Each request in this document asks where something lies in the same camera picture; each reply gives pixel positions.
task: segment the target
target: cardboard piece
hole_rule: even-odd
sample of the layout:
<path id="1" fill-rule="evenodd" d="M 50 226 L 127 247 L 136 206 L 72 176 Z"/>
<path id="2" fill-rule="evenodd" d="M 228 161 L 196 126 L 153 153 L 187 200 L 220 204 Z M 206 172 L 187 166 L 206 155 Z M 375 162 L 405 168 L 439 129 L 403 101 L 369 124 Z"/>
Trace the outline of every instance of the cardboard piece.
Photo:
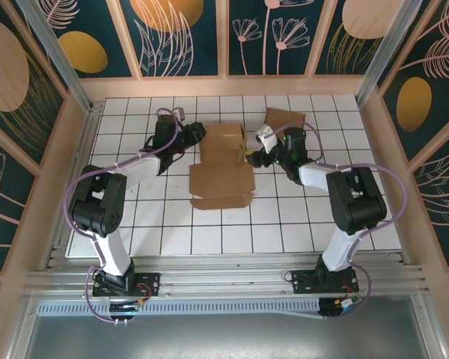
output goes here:
<path id="1" fill-rule="evenodd" d="M 197 209 L 243 208 L 253 199 L 253 167 L 245 162 L 246 132 L 240 124 L 209 125 L 199 144 L 201 163 L 190 166 L 189 192 Z"/>
<path id="2" fill-rule="evenodd" d="M 298 112 L 289 112 L 278 110 L 276 108 L 268 108 L 264 123 L 272 128 L 273 131 L 280 129 L 282 126 L 292 122 L 305 122 L 306 115 Z M 278 133 L 278 138 L 283 141 L 283 132 Z"/>

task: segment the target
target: cardboard flap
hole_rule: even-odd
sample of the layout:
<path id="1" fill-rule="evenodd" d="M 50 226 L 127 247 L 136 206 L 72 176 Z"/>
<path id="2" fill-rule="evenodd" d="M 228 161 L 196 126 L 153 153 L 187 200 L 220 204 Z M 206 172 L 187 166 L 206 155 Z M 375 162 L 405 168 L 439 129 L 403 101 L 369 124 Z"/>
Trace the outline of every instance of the cardboard flap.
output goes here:
<path id="1" fill-rule="evenodd" d="M 208 125 L 200 142 L 202 162 L 243 161 L 246 132 L 241 124 Z"/>
<path id="2" fill-rule="evenodd" d="M 229 209 L 229 208 L 244 208 L 249 206 L 253 200 L 253 194 L 249 193 L 245 196 L 239 197 L 221 197 L 221 198 L 193 198 L 191 200 L 192 206 L 197 209 Z"/>
<path id="3" fill-rule="evenodd" d="M 288 123 L 292 122 L 305 122 L 306 115 L 300 114 L 298 112 L 289 112 L 278 110 L 276 108 L 268 108 L 266 113 L 266 119 L 264 123 L 272 128 L 273 131 L 280 129 L 282 126 L 286 126 Z M 278 133 L 278 138 L 283 141 L 283 132 Z"/>
<path id="4" fill-rule="evenodd" d="M 189 168 L 189 192 L 202 198 L 233 197 L 254 190 L 253 167 L 248 163 L 207 162 Z"/>

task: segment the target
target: metal floor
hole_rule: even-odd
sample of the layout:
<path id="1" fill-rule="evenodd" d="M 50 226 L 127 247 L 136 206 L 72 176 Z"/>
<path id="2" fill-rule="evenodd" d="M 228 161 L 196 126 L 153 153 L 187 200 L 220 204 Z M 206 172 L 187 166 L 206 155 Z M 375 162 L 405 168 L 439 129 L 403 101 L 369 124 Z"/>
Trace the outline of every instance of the metal floor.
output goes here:
<path id="1" fill-rule="evenodd" d="M 409 297 L 371 298 L 327 322 L 281 314 L 142 316 L 127 327 L 91 316 L 38 317 L 28 359 L 428 358 Z"/>

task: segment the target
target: white tile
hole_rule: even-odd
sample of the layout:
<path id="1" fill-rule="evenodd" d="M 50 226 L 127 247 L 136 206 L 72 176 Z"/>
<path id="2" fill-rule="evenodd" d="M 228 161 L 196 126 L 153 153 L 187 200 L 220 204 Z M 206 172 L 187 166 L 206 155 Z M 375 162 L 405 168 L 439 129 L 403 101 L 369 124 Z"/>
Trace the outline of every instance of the white tile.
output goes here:
<path id="1" fill-rule="evenodd" d="M 160 108 L 173 109 L 173 97 L 154 97 L 151 99 L 150 114 L 155 114 Z"/>
<path id="2" fill-rule="evenodd" d="M 136 205 L 135 227 L 163 225 L 163 200 L 139 200 Z"/>
<path id="3" fill-rule="evenodd" d="M 311 95 L 314 111 L 336 111 L 332 95 Z"/>
<path id="4" fill-rule="evenodd" d="M 270 165 L 268 167 L 261 166 L 259 168 L 253 168 L 254 174 L 272 174 L 273 166 Z"/>
<path id="5" fill-rule="evenodd" d="M 139 200 L 164 200 L 166 177 L 156 176 L 140 182 Z"/>
<path id="6" fill-rule="evenodd" d="M 366 131 L 363 129 L 347 129 L 343 131 L 349 150 L 369 150 Z"/>
<path id="7" fill-rule="evenodd" d="M 98 134 L 105 135 L 110 133 L 121 133 L 121 131 L 123 130 L 124 121 L 124 116 L 102 116 Z"/>
<path id="8" fill-rule="evenodd" d="M 346 142 L 344 142 L 342 131 L 320 131 L 320 137 L 325 150 L 346 149 Z"/>
<path id="9" fill-rule="evenodd" d="M 256 132 L 246 132 L 246 150 L 259 151 L 263 148 L 263 144 L 256 140 Z"/>
<path id="10" fill-rule="evenodd" d="M 192 254 L 221 254 L 222 228 L 220 226 L 193 227 Z"/>
<path id="11" fill-rule="evenodd" d="M 98 135 L 94 155 L 115 155 L 118 153 L 121 135 Z"/>
<path id="12" fill-rule="evenodd" d="M 117 155 L 93 155 L 91 164 L 97 167 L 109 167 L 117 161 Z"/>
<path id="13" fill-rule="evenodd" d="M 385 194 L 384 186 L 382 185 L 381 176 L 379 175 L 379 172 L 373 172 L 374 179 L 376 180 L 377 187 L 379 188 L 379 191 L 381 194 Z"/>
<path id="14" fill-rule="evenodd" d="M 245 125 L 242 112 L 238 114 L 221 114 L 221 123 L 239 124 L 241 126 Z"/>
<path id="15" fill-rule="evenodd" d="M 333 95 L 338 111 L 358 111 L 354 95 Z"/>
<path id="16" fill-rule="evenodd" d="M 203 211 L 202 209 L 193 208 L 193 226 L 219 226 L 221 223 L 222 211 L 220 209 Z"/>
<path id="17" fill-rule="evenodd" d="M 264 96 L 243 96 L 245 112 L 266 112 Z"/>
<path id="18" fill-rule="evenodd" d="M 241 96 L 221 96 L 219 98 L 220 112 L 242 112 Z"/>
<path id="19" fill-rule="evenodd" d="M 251 253 L 251 226 L 223 226 L 223 254 Z"/>
<path id="20" fill-rule="evenodd" d="M 173 107 L 182 107 L 185 114 L 195 114 L 196 97 L 175 97 Z"/>
<path id="21" fill-rule="evenodd" d="M 279 223 L 278 201 L 276 198 L 255 198 L 251 202 L 252 224 Z"/>
<path id="22" fill-rule="evenodd" d="M 167 200 L 186 200 L 191 199 L 189 193 L 189 176 L 168 176 L 166 183 Z"/>
<path id="23" fill-rule="evenodd" d="M 278 198 L 281 223 L 308 223 L 308 209 L 304 197 Z"/>
<path id="24" fill-rule="evenodd" d="M 341 129 L 336 111 L 316 112 L 314 115 L 316 117 L 317 129 Z"/>
<path id="25" fill-rule="evenodd" d="M 161 227 L 142 227 L 133 229 L 131 257 L 159 256 L 162 243 Z"/>
<path id="26" fill-rule="evenodd" d="M 190 254 L 191 250 L 191 227 L 163 227 L 162 256 Z"/>
<path id="27" fill-rule="evenodd" d="M 257 131 L 264 125 L 266 113 L 247 112 L 245 113 L 245 129 L 246 131 Z"/>
<path id="28" fill-rule="evenodd" d="M 205 125 L 219 125 L 219 114 L 196 114 L 196 122 Z"/>
<path id="29" fill-rule="evenodd" d="M 147 133 L 148 115 L 134 114 L 125 117 L 123 133 Z"/>
<path id="30" fill-rule="evenodd" d="M 316 116 L 314 116 L 314 112 L 302 112 L 305 115 L 305 122 L 308 125 L 312 125 L 314 129 L 317 129 L 317 124 L 316 124 Z M 305 129 L 306 135 L 310 135 L 310 136 L 314 136 L 311 134 L 311 130 L 309 129 L 309 127 L 307 127 L 306 125 L 303 125 L 303 129 Z"/>
<path id="31" fill-rule="evenodd" d="M 349 165 L 349 155 L 346 150 L 324 151 L 326 163 L 330 165 Z"/>
<path id="32" fill-rule="evenodd" d="M 282 253 L 279 224 L 251 226 L 254 253 Z"/>
<path id="33" fill-rule="evenodd" d="M 150 102 L 151 99 L 149 97 L 129 99 L 126 114 L 149 114 Z"/>
<path id="34" fill-rule="evenodd" d="M 334 222 L 332 217 L 331 204 L 327 197 L 308 197 L 306 198 L 309 208 L 309 221 L 316 222 Z"/>
<path id="35" fill-rule="evenodd" d="M 290 103 L 288 102 L 287 96 L 266 96 L 266 106 L 279 110 L 290 110 Z"/>
<path id="36" fill-rule="evenodd" d="M 394 224 L 371 233 L 371 236 L 373 237 L 374 247 L 377 250 L 401 249 L 401 244 Z"/>
<path id="37" fill-rule="evenodd" d="M 181 155 L 174 155 L 174 159 L 177 159 Z M 195 163 L 195 154 L 194 153 L 185 153 L 185 155 L 174 162 L 168 168 L 168 175 L 175 174 L 188 174 L 189 175 L 189 166 Z"/>
<path id="38" fill-rule="evenodd" d="M 371 150 L 350 150 L 349 156 L 351 157 L 351 163 L 371 163 L 375 164 L 373 153 Z"/>
<path id="39" fill-rule="evenodd" d="M 189 200 L 167 200 L 165 202 L 164 226 L 191 226 L 193 207 Z"/>
<path id="40" fill-rule="evenodd" d="M 329 245 L 332 235 L 335 232 L 334 223 L 311 223 L 311 233 L 313 233 L 314 250 L 323 252 Z"/>
<path id="41" fill-rule="evenodd" d="M 122 135 L 119 154 L 138 153 L 144 146 L 144 139 L 145 135 L 142 133 Z"/>
<path id="42" fill-rule="evenodd" d="M 291 111 L 313 111 L 311 97 L 309 95 L 288 96 Z"/>
<path id="43" fill-rule="evenodd" d="M 285 252 L 312 252 L 313 241 L 309 224 L 283 224 L 283 245 Z"/>
<path id="44" fill-rule="evenodd" d="M 254 176 L 254 198 L 276 197 L 274 174 L 259 174 Z"/>
<path id="45" fill-rule="evenodd" d="M 128 99 L 106 99 L 103 114 L 125 114 Z"/>
<path id="46" fill-rule="evenodd" d="M 158 122 L 158 116 L 155 114 L 150 114 L 148 116 L 147 133 L 151 133 L 153 135 L 155 134 L 156 122 Z"/>
<path id="47" fill-rule="evenodd" d="M 357 111 L 346 111 L 337 113 L 343 129 L 363 129 L 361 114 Z"/>
<path id="48" fill-rule="evenodd" d="M 286 174 L 276 174 L 276 187 L 279 197 L 304 197 L 302 185 L 297 185 L 289 180 Z"/>
<path id="49" fill-rule="evenodd" d="M 196 112 L 199 114 L 217 114 L 219 113 L 218 96 L 200 96 L 198 97 L 198 107 Z"/>
<path id="50" fill-rule="evenodd" d="M 125 200 L 137 200 L 138 187 L 139 185 L 134 185 L 132 188 L 128 188 L 125 192 Z"/>
<path id="51" fill-rule="evenodd" d="M 222 210 L 223 224 L 250 224 L 249 207 Z"/>

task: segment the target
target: purple cable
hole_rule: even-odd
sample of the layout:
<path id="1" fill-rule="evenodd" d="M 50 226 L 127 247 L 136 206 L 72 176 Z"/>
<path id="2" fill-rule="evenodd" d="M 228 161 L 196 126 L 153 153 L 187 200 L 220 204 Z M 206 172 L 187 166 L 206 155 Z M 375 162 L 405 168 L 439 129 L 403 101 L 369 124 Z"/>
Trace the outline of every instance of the purple cable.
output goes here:
<path id="1" fill-rule="evenodd" d="M 323 159 L 323 157 L 324 157 L 324 150 L 323 150 L 323 143 L 321 142 L 320 134 L 319 134 L 319 132 L 318 132 L 312 125 L 310 125 L 310 124 L 307 123 L 307 122 L 297 121 L 297 122 L 291 122 L 291 123 L 288 123 L 288 124 L 286 124 L 286 125 L 280 127 L 279 129 L 277 129 L 277 130 L 274 131 L 273 133 L 264 136 L 264 138 L 270 138 L 271 136 L 277 135 L 279 132 L 284 131 L 285 129 L 289 129 L 290 127 L 294 127 L 294 126 L 296 126 L 296 125 L 300 125 L 300 126 L 301 126 L 301 125 L 305 125 L 306 127 L 308 127 L 308 128 L 309 128 L 309 129 L 316 135 L 316 137 L 317 137 L 317 142 L 318 142 L 318 144 L 319 144 L 319 146 L 320 146 L 320 157 L 317 158 L 317 159 L 315 159 L 315 161 L 319 161 L 319 160 Z"/>
<path id="2" fill-rule="evenodd" d="M 95 250 L 97 251 L 98 257 L 100 258 L 100 262 L 103 264 L 103 266 L 106 264 L 105 256 L 103 255 L 102 250 L 100 249 L 99 245 L 97 244 L 97 240 L 96 240 L 95 236 L 89 235 L 86 232 L 83 232 L 82 230 L 80 230 L 73 223 L 73 219 L 71 218 L 70 214 L 68 213 L 67 206 L 68 206 L 68 202 L 70 200 L 71 193 L 72 193 L 73 189 L 76 187 L 76 185 L 80 181 L 84 180 L 85 178 L 96 176 L 98 174 L 104 174 L 105 172 L 108 172 L 108 171 L 117 170 L 120 167 L 123 167 L 123 166 L 126 166 L 126 165 L 131 165 L 131 164 L 139 161 L 140 159 L 142 159 L 144 157 L 152 156 L 152 155 L 154 155 L 154 154 L 156 154 L 156 153 L 158 153 L 160 151 L 163 151 L 164 149 L 170 147 L 173 144 L 173 142 L 176 139 L 176 137 L 178 136 L 178 132 L 180 130 L 180 125 L 178 124 L 177 116 L 174 114 L 174 112 L 172 110 L 168 110 L 167 108 L 159 108 L 158 110 L 156 110 L 156 116 L 159 116 L 159 113 L 161 111 L 168 112 L 173 117 L 174 123 L 175 123 L 175 132 L 174 132 L 173 138 L 165 146 L 160 147 L 158 150 L 154 150 L 154 151 L 151 151 L 149 153 L 145 153 L 143 156 L 135 156 L 135 157 L 132 157 L 131 159 L 127 159 L 126 161 L 121 162 L 119 164 L 115 164 L 115 165 L 107 167 L 107 168 L 100 168 L 99 170 L 95 170 L 95 171 L 88 172 L 86 174 L 82 174 L 81 176 L 75 178 L 68 185 L 67 190 L 65 191 L 65 196 L 64 196 L 64 199 L 63 199 L 63 203 L 62 203 L 62 209 L 63 209 L 65 220 L 67 221 L 68 225 L 70 226 L 70 228 L 75 233 L 78 233 L 79 235 L 84 236 L 84 237 L 89 238 L 89 239 L 92 240 L 93 246 L 95 247 Z"/>

